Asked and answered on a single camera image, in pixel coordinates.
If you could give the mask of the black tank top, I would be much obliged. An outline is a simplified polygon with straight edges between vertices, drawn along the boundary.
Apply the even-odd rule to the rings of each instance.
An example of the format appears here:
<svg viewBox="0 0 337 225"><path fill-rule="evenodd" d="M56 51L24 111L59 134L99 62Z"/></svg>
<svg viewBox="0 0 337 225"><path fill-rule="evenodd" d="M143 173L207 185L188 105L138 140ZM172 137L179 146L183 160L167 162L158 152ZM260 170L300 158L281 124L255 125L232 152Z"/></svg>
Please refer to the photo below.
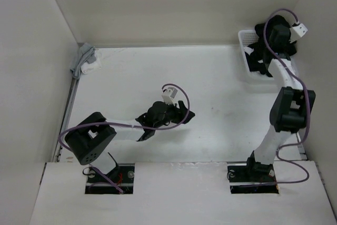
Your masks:
<svg viewBox="0 0 337 225"><path fill-rule="evenodd" d="M267 42L273 27L279 24L285 25L290 28L290 24L283 16L275 15L273 18L270 19L266 28ZM271 55L271 52L265 46L263 38L264 26L265 23L255 25L254 29L259 39L257 42L248 45L248 48L252 49L253 51L251 53L245 52L245 56L250 72L259 72L261 75L272 78L273 76L268 72L267 67L264 63L265 56Z"/></svg>

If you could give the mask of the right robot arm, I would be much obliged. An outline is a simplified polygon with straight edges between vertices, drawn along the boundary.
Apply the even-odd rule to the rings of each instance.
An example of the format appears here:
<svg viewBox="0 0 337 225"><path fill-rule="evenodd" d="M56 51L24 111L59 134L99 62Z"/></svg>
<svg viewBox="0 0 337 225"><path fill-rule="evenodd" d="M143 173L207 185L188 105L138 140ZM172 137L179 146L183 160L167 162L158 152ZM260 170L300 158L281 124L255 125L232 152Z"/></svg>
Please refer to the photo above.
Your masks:
<svg viewBox="0 0 337 225"><path fill-rule="evenodd" d="M270 127L261 144L252 152L244 167L245 176L255 187L277 185L273 163L286 141L301 129L308 129L315 92L294 74L291 59L285 52L291 30L275 25L270 35L264 34L266 49L263 62L273 76L279 93L270 110Z"/></svg>

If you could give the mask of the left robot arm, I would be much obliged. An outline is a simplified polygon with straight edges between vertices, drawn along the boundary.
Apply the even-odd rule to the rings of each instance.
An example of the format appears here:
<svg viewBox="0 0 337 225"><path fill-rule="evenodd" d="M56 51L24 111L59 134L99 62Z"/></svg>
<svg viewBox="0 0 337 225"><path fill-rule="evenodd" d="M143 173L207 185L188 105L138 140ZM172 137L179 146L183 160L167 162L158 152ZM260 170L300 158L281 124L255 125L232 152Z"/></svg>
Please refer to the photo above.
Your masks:
<svg viewBox="0 0 337 225"><path fill-rule="evenodd" d="M102 124L86 126L68 132L65 142L81 165L93 165L100 170L100 176L106 182L113 182L119 168L115 159L105 151L112 141L142 142L151 138L160 127L171 123L187 124L193 117L195 113L189 111L183 101L178 101L178 104L156 101L134 121L125 122L134 124L134 128Z"/></svg>

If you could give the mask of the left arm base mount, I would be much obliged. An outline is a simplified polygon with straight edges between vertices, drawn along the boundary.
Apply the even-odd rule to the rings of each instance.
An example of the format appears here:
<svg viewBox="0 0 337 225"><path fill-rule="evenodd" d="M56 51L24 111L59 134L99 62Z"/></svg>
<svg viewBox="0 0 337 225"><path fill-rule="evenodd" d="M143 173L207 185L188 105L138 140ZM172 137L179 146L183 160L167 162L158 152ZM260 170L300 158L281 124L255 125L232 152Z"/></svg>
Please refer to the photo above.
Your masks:
<svg viewBox="0 0 337 225"><path fill-rule="evenodd" d="M92 167L84 168L82 174L86 176L85 194L121 194ZM135 164L119 164L107 177L121 188L124 194L133 194Z"/></svg>

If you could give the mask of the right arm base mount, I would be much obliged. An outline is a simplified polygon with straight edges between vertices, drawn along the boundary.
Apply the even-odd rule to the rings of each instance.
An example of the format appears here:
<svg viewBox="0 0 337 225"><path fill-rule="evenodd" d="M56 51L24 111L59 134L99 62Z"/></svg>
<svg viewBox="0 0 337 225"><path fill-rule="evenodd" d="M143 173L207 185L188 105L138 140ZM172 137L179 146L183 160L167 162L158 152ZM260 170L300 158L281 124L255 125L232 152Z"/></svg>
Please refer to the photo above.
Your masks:
<svg viewBox="0 0 337 225"><path fill-rule="evenodd" d="M227 179L232 194L279 194L275 172L249 172L246 165L227 166Z"/></svg>

